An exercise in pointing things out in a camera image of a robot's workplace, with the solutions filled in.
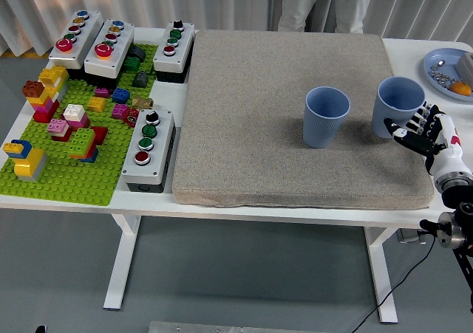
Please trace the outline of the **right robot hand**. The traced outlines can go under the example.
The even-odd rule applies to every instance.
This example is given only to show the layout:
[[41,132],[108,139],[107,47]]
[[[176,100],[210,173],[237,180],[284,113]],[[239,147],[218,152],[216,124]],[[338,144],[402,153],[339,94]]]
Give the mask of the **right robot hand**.
[[394,141],[426,157],[426,170],[441,190],[472,182],[454,123],[435,104],[424,103],[405,126],[389,118],[384,125]]

